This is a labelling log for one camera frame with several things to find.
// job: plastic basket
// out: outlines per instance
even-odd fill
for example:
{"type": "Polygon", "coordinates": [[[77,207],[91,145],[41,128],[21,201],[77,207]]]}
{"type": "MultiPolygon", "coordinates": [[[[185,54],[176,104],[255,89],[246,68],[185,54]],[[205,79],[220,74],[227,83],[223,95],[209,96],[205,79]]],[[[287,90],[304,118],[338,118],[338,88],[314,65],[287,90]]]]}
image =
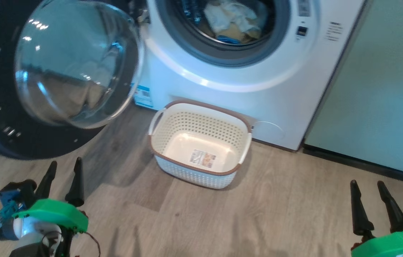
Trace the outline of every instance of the plastic basket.
{"type": "Polygon", "coordinates": [[[233,181],[252,134],[247,121],[231,111],[174,101],[155,114],[149,137],[162,170],[193,184],[220,189],[233,181]]]}

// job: green plastic bracket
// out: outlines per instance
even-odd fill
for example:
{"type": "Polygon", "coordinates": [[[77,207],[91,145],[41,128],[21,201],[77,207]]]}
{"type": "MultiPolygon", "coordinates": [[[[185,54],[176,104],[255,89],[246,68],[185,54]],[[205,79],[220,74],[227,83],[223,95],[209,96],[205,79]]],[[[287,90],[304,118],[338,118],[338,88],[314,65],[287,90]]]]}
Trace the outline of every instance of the green plastic bracket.
{"type": "Polygon", "coordinates": [[[403,254],[403,232],[370,239],[351,252],[352,257],[396,257],[401,254],[403,254]]]}
{"type": "Polygon", "coordinates": [[[33,217],[41,221],[55,223],[59,226],[84,233],[89,226],[89,219],[80,210],[69,203],[52,199],[41,199],[35,202],[30,209],[20,211],[14,218],[33,217]]]}

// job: washing machine door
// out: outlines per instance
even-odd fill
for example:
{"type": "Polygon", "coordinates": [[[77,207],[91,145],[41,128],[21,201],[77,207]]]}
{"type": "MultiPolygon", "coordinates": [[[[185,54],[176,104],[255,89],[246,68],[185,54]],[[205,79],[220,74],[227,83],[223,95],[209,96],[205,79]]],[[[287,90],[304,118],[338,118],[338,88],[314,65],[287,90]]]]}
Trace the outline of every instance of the washing machine door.
{"type": "Polygon", "coordinates": [[[128,4],[0,0],[1,155],[63,155],[125,110],[144,55],[128,4]]]}

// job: front-loading washing machine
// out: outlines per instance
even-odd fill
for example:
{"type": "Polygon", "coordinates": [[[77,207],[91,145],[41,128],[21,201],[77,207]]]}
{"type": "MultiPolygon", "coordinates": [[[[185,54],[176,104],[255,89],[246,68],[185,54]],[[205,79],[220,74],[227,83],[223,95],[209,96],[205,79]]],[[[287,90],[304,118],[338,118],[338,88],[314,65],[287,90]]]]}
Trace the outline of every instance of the front-loading washing machine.
{"type": "Polygon", "coordinates": [[[263,2],[261,35],[233,42],[188,22],[202,1],[189,19],[188,0],[0,0],[0,154],[68,153],[133,98],[224,107],[297,149],[362,0],[263,2]]]}

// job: white basket handle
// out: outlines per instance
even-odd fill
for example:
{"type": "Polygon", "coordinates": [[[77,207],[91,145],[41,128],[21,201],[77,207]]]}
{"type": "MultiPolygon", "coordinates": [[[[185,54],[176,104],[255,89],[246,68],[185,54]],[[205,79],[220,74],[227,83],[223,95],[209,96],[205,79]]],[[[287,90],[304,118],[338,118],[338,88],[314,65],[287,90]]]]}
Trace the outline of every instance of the white basket handle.
{"type": "Polygon", "coordinates": [[[154,117],[152,117],[152,120],[151,120],[151,124],[149,124],[149,131],[148,131],[148,134],[151,136],[151,135],[154,135],[154,129],[155,129],[155,126],[156,126],[156,122],[157,122],[157,119],[159,119],[159,117],[166,111],[167,109],[166,108],[163,108],[162,110],[160,110],[160,111],[157,111],[156,113],[155,113],[155,115],[154,115],[154,117]]]}
{"type": "Polygon", "coordinates": [[[247,141],[246,141],[246,146],[245,146],[245,148],[244,148],[243,154],[241,155],[241,158],[239,159],[238,164],[243,164],[243,161],[244,161],[244,159],[246,158],[246,155],[248,154],[249,147],[251,146],[251,141],[252,141],[252,134],[251,134],[251,133],[248,133],[248,138],[247,138],[247,141]]]}

